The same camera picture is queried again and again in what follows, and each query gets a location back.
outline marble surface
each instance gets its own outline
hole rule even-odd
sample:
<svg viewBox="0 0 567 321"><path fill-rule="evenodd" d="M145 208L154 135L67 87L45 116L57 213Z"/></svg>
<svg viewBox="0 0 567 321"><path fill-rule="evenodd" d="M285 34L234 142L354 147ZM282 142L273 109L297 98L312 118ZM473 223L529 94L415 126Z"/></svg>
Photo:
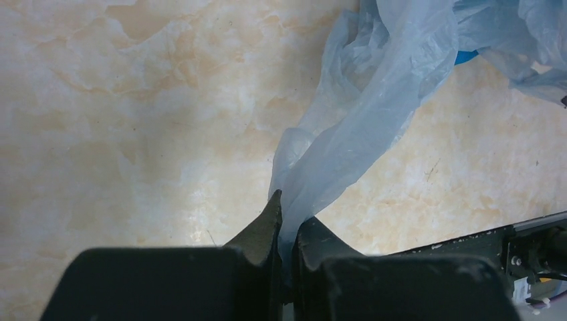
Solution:
<svg viewBox="0 0 567 321"><path fill-rule="evenodd" d="M0 320L95 246L222 244L267 200L339 0L0 0ZM457 66L318 217L391 253L567 209L567 111Z"/></svg>

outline black plastic part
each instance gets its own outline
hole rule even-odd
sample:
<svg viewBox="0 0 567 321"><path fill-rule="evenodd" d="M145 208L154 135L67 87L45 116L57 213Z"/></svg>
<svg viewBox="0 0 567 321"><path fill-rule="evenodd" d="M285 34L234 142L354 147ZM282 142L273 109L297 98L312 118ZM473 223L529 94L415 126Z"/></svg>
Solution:
<svg viewBox="0 0 567 321"><path fill-rule="evenodd" d="M331 257L364 255L344 243L316 217L307 220L298 231L292 254L296 321L321 320L318 317L326 301L326 292L318 268Z"/></svg>
<svg viewBox="0 0 567 321"><path fill-rule="evenodd" d="M475 239L496 256L489 240ZM293 258L296 321L519 320L492 264L478 257L365 257L313 218Z"/></svg>
<svg viewBox="0 0 567 321"><path fill-rule="evenodd" d="M281 320L278 191L225 247L91 249L42 320Z"/></svg>
<svg viewBox="0 0 567 321"><path fill-rule="evenodd" d="M321 270L328 311L321 320L520 320L495 270L480 258L343 258Z"/></svg>

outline blue object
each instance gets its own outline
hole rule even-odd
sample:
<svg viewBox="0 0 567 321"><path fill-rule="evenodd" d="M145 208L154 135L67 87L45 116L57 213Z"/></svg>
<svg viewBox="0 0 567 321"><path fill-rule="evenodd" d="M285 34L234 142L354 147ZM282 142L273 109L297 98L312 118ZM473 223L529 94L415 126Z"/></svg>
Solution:
<svg viewBox="0 0 567 321"><path fill-rule="evenodd" d="M455 66L464 64L474 57L478 56L478 51L459 51L457 53L457 59L455 60Z"/></svg>

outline plastic bag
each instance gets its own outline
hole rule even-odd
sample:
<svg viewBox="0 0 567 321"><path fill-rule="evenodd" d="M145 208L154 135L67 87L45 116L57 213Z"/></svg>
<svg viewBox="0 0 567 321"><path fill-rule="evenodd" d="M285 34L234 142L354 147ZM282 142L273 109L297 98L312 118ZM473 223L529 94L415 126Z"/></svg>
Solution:
<svg viewBox="0 0 567 321"><path fill-rule="evenodd" d="M512 87L567 106L566 12L560 0L361 0L359 13L343 12L314 101L273 159L269 195L283 191L284 280L300 225L395 144L457 50L478 50ZM534 62L551 69L540 74Z"/></svg>
<svg viewBox="0 0 567 321"><path fill-rule="evenodd" d="M362 0L328 36L316 97L273 160L283 191L279 253L289 280L299 226L337 199L390 148L457 55L453 0Z"/></svg>
<svg viewBox="0 0 567 321"><path fill-rule="evenodd" d="M567 0L459 0L453 10L460 50L478 49L511 88L567 106Z"/></svg>

